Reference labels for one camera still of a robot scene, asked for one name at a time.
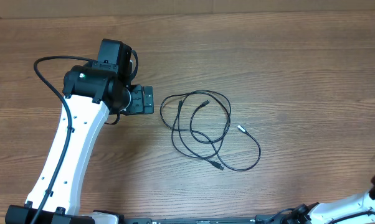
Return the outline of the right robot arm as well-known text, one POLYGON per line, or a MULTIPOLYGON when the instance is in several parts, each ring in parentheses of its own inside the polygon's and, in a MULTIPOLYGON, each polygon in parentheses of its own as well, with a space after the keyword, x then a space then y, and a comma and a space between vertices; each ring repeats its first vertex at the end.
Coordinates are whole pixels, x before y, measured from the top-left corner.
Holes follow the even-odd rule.
POLYGON ((283 223, 375 223, 375 176, 368 191, 329 203, 300 205, 283 223))

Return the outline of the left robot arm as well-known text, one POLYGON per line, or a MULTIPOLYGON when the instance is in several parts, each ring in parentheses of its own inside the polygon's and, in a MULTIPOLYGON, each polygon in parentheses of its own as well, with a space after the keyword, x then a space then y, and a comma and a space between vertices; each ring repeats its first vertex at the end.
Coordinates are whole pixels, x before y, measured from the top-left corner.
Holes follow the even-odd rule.
POLYGON ((110 115, 154 112, 153 88, 132 84, 137 53, 121 41, 103 39, 97 59, 72 67, 57 91, 33 64, 37 76, 62 103, 59 125, 44 168, 23 206, 10 205, 6 224, 124 223, 119 213, 95 210, 81 215, 80 196, 95 141, 110 115))

